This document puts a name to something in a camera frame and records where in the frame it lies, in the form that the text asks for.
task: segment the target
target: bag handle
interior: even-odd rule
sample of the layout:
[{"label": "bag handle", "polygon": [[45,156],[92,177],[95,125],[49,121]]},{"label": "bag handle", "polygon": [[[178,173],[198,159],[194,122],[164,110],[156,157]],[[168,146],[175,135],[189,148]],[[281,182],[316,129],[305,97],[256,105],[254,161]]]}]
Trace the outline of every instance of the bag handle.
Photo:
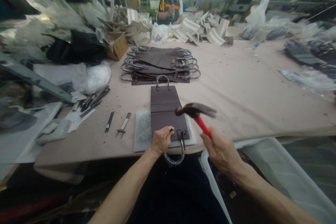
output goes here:
[{"label": "bag handle", "polygon": [[160,91],[160,87],[159,87],[159,80],[161,78],[165,78],[168,82],[168,90],[171,91],[171,86],[170,86],[170,82],[169,82],[169,79],[166,75],[159,75],[158,77],[156,77],[156,91]]},{"label": "bag handle", "polygon": [[184,159],[184,156],[185,156],[186,146],[184,145],[183,132],[181,130],[177,130],[176,133],[177,133],[177,138],[180,141],[181,148],[182,148],[182,154],[181,154],[180,159],[175,161],[175,160],[172,160],[170,157],[168,157],[167,152],[165,152],[163,154],[163,157],[165,158],[166,162],[171,166],[180,165],[182,163],[183,159]]}]

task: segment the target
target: red hammer handle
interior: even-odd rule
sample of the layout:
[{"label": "red hammer handle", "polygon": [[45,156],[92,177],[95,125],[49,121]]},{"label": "red hammer handle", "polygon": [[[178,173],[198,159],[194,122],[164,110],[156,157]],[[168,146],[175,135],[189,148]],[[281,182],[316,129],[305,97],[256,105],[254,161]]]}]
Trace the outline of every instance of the red hammer handle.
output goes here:
[{"label": "red hammer handle", "polygon": [[196,117],[194,120],[197,122],[197,124],[201,127],[203,130],[203,133],[211,138],[211,131],[208,129],[208,127],[205,125],[203,119],[201,117]]}]

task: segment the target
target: hammer head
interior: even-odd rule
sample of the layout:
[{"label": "hammer head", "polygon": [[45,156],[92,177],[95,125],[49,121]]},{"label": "hammer head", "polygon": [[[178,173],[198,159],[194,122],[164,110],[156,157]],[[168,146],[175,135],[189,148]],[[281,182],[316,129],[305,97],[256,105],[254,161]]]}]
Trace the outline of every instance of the hammer head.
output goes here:
[{"label": "hammer head", "polygon": [[188,103],[183,108],[178,107],[175,109],[175,115],[177,116],[181,116],[184,113],[189,115],[191,118],[199,117],[200,113],[203,113],[212,118],[215,118],[217,110],[214,110],[200,103]]}]

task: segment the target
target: green shirt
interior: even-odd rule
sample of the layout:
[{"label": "green shirt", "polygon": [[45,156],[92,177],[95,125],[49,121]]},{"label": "green shirt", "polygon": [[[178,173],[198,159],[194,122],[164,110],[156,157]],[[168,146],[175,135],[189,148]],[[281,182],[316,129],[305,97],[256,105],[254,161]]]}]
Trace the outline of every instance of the green shirt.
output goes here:
[{"label": "green shirt", "polygon": [[174,3],[175,5],[175,16],[169,16],[166,19],[157,19],[158,25],[169,25],[170,23],[174,23],[180,15],[180,0],[160,0],[159,12],[167,12],[169,11],[170,5]]}]

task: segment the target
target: hammer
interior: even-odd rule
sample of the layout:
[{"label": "hammer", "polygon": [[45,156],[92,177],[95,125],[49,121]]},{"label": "hammer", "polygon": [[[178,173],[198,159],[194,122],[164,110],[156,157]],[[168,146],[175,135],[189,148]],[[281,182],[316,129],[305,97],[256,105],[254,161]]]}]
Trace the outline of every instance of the hammer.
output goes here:
[{"label": "hammer", "polygon": [[200,113],[206,114],[212,118],[215,118],[215,115],[217,113],[217,110],[214,110],[208,106],[205,106],[200,103],[188,103],[183,108],[177,107],[175,109],[175,115],[181,116],[184,113],[189,115],[191,118],[194,118],[194,120],[197,122],[197,124],[201,127],[203,130],[203,133],[209,137],[211,137],[211,131],[208,129],[208,127],[205,125],[203,119],[200,117]]}]

